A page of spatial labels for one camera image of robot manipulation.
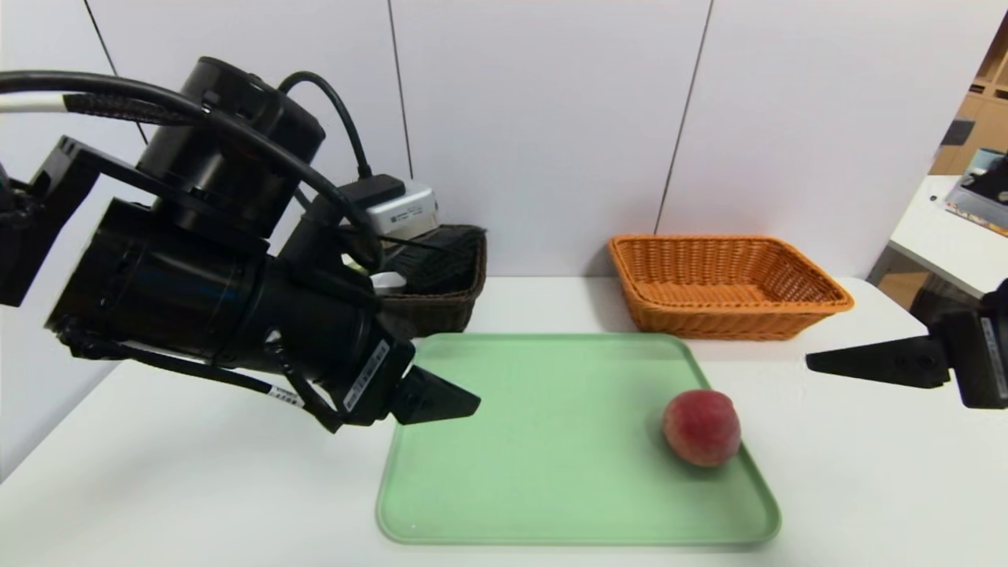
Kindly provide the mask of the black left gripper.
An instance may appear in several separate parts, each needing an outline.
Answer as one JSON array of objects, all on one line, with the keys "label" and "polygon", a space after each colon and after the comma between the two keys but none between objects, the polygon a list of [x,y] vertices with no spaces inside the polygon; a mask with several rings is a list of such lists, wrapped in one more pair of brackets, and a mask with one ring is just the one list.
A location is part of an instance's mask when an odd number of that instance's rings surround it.
[{"label": "black left gripper", "polygon": [[246,366],[287,378],[326,428],[370,426],[390,403],[403,426],[474,415],[481,398],[416,365],[406,373],[414,348],[382,324],[379,306],[371,280],[341,261],[300,273],[267,259],[247,306]]}]

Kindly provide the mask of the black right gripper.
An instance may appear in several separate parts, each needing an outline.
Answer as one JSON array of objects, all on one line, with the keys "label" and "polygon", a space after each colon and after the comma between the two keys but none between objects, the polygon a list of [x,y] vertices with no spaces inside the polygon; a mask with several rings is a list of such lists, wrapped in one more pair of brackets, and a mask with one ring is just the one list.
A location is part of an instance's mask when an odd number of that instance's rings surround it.
[{"label": "black right gripper", "polygon": [[1007,406],[1007,280],[980,298],[975,309],[946,312],[930,336],[910,337],[809,353],[811,371],[932,390],[953,371],[962,405],[1004,410]]}]

